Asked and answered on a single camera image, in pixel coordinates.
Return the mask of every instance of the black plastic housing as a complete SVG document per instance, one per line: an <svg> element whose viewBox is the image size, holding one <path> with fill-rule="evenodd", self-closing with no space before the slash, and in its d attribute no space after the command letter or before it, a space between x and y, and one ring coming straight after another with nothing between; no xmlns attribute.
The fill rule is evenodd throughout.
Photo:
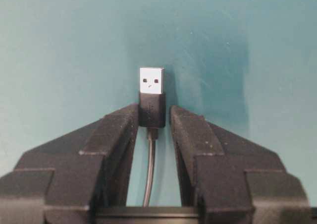
<svg viewBox="0 0 317 224"><path fill-rule="evenodd" d="M139 93L139 125L150 128L165 127L166 98L163 94Z"/></svg>

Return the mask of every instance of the clamp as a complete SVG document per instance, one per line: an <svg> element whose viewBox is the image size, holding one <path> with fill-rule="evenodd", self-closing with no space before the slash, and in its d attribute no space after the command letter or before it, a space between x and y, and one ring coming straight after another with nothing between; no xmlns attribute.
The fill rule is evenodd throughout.
<svg viewBox="0 0 317 224"><path fill-rule="evenodd" d="M25 152L0 178L0 224L312 224L279 156L170 109L182 207L126 207L137 104Z"/></svg>

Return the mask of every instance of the teal background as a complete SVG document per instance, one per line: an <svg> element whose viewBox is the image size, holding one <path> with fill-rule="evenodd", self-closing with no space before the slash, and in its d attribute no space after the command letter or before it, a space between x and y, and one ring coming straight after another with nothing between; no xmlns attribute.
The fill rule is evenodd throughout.
<svg viewBox="0 0 317 224"><path fill-rule="evenodd" d="M279 153L317 205L317 0L0 0L0 175L21 154L138 101L166 69L178 104ZM141 205L145 130L128 204ZM151 205L180 205L168 127Z"/></svg>

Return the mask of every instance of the usb connector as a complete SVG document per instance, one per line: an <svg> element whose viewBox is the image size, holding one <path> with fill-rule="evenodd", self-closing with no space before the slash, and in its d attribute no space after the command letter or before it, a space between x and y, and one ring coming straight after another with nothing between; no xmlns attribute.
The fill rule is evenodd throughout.
<svg viewBox="0 0 317 224"><path fill-rule="evenodd" d="M165 127L165 106L164 69L140 68L140 126Z"/></svg>
<svg viewBox="0 0 317 224"><path fill-rule="evenodd" d="M158 128L165 127L164 69L140 68L139 125L147 128L149 166L143 206L150 203Z"/></svg>
<svg viewBox="0 0 317 224"><path fill-rule="evenodd" d="M140 93L164 93L164 69L140 68Z"/></svg>

